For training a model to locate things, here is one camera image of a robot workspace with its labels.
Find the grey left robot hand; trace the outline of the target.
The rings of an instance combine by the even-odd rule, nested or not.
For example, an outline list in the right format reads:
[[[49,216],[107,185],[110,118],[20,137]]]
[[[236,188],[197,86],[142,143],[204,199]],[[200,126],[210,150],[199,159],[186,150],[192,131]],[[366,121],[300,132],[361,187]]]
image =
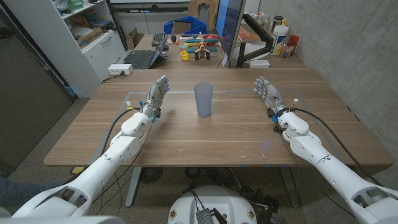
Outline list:
[[[165,94],[169,90],[169,78],[164,75],[151,86],[141,107],[141,113],[147,115],[151,119],[160,118],[160,107]]]

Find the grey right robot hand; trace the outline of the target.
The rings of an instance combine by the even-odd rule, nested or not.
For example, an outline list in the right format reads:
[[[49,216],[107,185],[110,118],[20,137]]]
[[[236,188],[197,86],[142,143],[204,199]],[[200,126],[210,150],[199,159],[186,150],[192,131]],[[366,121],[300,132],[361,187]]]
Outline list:
[[[254,86],[253,91],[262,97],[267,106],[267,115],[269,118],[278,120],[282,114],[289,110],[282,99],[282,95],[269,80],[259,77],[254,82]]]

